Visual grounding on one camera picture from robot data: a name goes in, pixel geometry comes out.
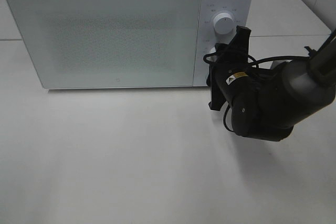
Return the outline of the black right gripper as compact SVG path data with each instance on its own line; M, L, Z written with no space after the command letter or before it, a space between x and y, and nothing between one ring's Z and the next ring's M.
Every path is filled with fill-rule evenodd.
M220 111L223 104L233 105L234 98L247 90L250 78L245 74L248 63L251 30L237 26L236 35L228 44L216 43L216 51L206 55L208 76L206 84L211 90L209 108Z

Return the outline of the black-sleeved right robot arm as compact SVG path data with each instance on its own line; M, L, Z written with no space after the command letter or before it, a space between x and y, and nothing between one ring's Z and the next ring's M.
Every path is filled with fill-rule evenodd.
M306 57L280 56L279 64L261 68L260 61L247 63L247 90L233 105L231 131L242 137L280 141L295 124L331 104L335 99L335 34L319 50Z

